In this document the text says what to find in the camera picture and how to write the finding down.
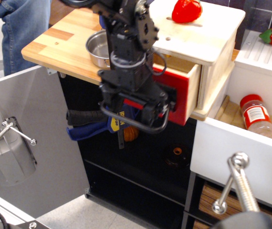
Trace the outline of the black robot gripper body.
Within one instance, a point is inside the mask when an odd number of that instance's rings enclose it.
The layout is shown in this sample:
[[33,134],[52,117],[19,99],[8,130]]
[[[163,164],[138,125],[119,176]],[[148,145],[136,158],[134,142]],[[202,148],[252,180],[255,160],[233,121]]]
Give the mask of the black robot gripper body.
[[102,82],[100,88],[124,89],[124,100],[130,100],[141,106],[147,103],[170,106],[176,104],[176,89],[162,83],[155,82],[154,76],[160,77],[166,71],[167,64],[160,72],[153,70],[154,54],[165,58],[158,52],[146,52],[137,61],[120,58],[114,52],[110,54],[111,70],[99,70]]

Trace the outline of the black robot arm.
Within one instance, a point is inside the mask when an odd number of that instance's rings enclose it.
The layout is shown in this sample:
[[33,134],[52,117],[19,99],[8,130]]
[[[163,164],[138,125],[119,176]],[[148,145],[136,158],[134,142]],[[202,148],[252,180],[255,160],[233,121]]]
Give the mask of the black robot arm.
[[[168,122],[171,101],[153,79],[153,44],[159,29],[145,0],[65,0],[75,8],[88,8],[104,22],[110,59],[109,70],[99,70],[104,114],[143,130],[158,131]],[[124,100],[142,105],[140,121],[121,117]]]

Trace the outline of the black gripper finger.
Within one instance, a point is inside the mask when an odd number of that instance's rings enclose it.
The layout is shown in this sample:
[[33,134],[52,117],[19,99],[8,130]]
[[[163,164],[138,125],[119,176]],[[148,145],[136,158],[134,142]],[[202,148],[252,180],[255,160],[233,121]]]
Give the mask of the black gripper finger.
[[119,88],[101,88],[103,101],[101,102],[101,111],[107,115],[115,117],[122,110],[125,92]]
[[168,123],[170,106],[154,105],[147,103],[141,110],[141,123],[145,126],[154,126],[155,122],[160,126],[166,126]]

